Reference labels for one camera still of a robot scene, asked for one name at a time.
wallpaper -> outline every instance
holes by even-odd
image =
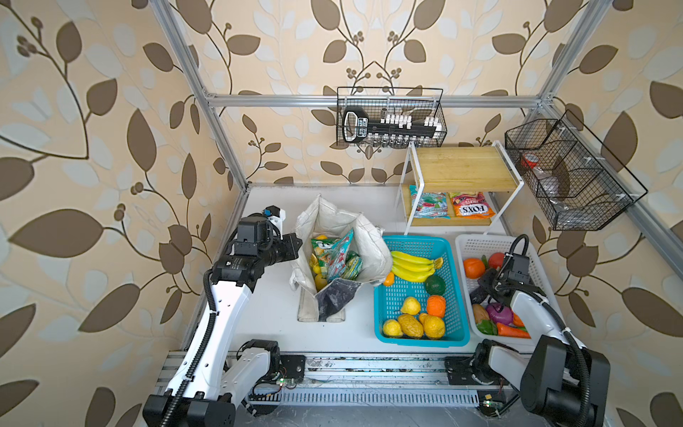
[[[397,184],[406,150],[336,141],[329,109],[228,107],[219,113],[248,181],[262,184]],[[444,109],[444,146],[484,146],[521,124],[520,109]]]
[[[218,94],[537,94],[582,0],[171,0]]]
[[[132,426],[237,190],[143,2],[0,0],[0,42],[0,424]]]
[[[621,175],[619,161],[645,184],[641,203],[678,236],[682,23],[680,1],[615,0],[556,99],[604,139],[614,156],[596,149]],[[609,359],[615,424],[683,425],[683,281],[630,219],[621,215],[599,232],[551,232],[528,189],[506,219],[513,233],[532,236],[568,326]]]

black wire basket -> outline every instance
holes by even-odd
[[[600,148],[584,146],[582,135]],[[505,149],[553,230],[596,231],[647,194],[643,183],[569,110],[505,132]],[[622,184],[630,180],[632,187]]]
[[[337,143],[358,147],[441,147],[443,89],[337,88]]]

black cable sleeve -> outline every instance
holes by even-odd
[[[206,347],[209,344],[209,339],[211,338],[211,333],[213,332],[214,325],[216,324],[216,301],[213,297],[213,291],[211,291],[211,272],[212,270],[208,269],[204,273],[204,294],[206,295],[206,302],[209,304],[209,309],[213,313],[209,313],[209,321],[206,325],[206,331],[204,331],[204,336],[201,339],[199,348],[197,349],[197,354],[195,354],[195,357],[192,359],[192,362],[190,363],[190,366],[189,368],[187,368],[187,371],[185,373],[185,376],[187,378],[192,378],[194,376],[194,373],[197,370],[197,366],[201,361],[201,357],[204,356],[204,351],[206,351]],[[178,387],[176,394],[173,396],[173,399],[171,399],[171,403],[169,403],[168,408],[166,408],[166,412],[164,412],[164,415],[161,419],[161,424],[159,424],[160,427],[169,427],[171,425],[173,415],[175,414],[176,409],[178,408],[178,405],[180,404],[180,401],[182,399],[182,395],[185,394],[185,390],[187,389],[187,386],[189,384],[190,380],[183,380],[180,383],[180,386]]]

tomato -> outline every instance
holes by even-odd
[[[505,254],[501,252],[496,252],[493,255],[491,255],[488,259],[488,266],[489,268],[501,268],[503,266],[503,259],[505,258]]]

wooden shelf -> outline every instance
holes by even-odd
[[[514,191],[517,188],[495,147],[417,148],[416,152],[425,182],[424,191],[428,193]],[[473,220],[464,221],[473,225]]]
[[[403,206],[404,209],[406,210],[406,217],[410,217],[410,210],[412,208],[412,199],[410,198],[410,185],[409,184],[403,184],[402,186],[402,191],[403,191]],[[450,191],[457,191],[453,187],[450,188]],[[486,219],[472,219],[472,218],[463,218],[463,217],[456,217],[456,212],[453,209],[453,204],[451,203],[450,197],[448,200],[448,216],[449,218],[414,218],[413,223],[411,224],[413,227],[460,227],[463,225],[483,225],[483,226],[488,226],[491,224],[491,220],[489,218]]]

